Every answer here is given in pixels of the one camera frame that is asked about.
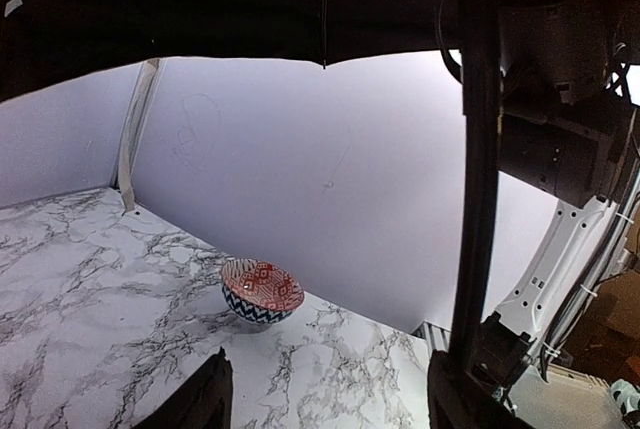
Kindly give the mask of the beige and black umbrella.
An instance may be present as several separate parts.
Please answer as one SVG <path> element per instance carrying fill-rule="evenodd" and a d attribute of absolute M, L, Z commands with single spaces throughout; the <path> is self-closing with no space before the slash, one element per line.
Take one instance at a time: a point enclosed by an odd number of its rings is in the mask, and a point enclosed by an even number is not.
<path fill-rule="evenodd" d="M 451 361 L 478 348 L 497 206 L 497 0 L 1 0 L 1 97 L 154 57 L 321 66 L 432 50 L 462 55 L 466 174 Z"/>

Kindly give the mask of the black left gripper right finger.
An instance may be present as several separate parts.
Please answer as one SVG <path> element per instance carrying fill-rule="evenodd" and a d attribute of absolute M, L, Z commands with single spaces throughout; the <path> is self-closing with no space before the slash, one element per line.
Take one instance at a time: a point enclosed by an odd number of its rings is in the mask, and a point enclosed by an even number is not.
<path fill-rule="evenodd" d="M 431 429 L 531 429 L 512 415 L 445 351 L 434 351 L 428 368 Z"/>

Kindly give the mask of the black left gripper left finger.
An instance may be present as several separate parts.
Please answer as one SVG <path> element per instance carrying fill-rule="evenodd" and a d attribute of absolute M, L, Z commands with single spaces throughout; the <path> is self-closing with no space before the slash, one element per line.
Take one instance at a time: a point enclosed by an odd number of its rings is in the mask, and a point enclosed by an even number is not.
<path fill-rule="evenodd" d="M 233 369 L 223 348 L 135 429 L 229 429 Z"/>

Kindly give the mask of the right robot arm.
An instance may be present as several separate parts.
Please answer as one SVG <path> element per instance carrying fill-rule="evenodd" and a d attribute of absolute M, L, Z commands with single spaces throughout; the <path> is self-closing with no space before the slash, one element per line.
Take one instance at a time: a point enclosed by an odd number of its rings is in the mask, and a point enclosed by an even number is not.
<path fill-rule="evenodd" d="M 545 370 L 619 255 L 639 190 L 639 0 L 498 0 L 501 170 L 558 201 L 526 271 L 482 323 L 476 376 L 503 397 Z"/>

